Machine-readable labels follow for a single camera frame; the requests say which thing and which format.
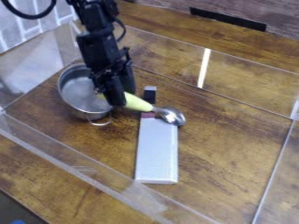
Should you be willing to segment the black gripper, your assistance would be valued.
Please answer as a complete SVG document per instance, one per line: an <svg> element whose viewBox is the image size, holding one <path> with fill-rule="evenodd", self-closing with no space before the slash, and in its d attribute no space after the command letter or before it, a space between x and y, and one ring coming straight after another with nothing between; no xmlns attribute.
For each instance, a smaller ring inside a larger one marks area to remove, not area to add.
<svg viewBox="0 0 299 224"><path fill-rule="evenodd" d="M130 48L119 48L114 27L99 31L84 31L76 37L80 54L90 78L104 81L104 96L112 106L126 106L124 92L136 93L136 82L130 57Z"/></svg>

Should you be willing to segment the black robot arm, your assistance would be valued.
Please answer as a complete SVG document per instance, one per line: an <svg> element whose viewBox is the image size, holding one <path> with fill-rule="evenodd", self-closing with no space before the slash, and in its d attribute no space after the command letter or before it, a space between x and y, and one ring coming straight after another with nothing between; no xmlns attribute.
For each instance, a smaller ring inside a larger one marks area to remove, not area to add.
<svg viewBox="0 0 299 224"><path fill-rule="evenodd" d="M79 50L95 90L112 106L126 106L126 93L136 92L130 48L119 48L127 28L118 18L116 0L67 0L86 31L78 35Z"/></svg>

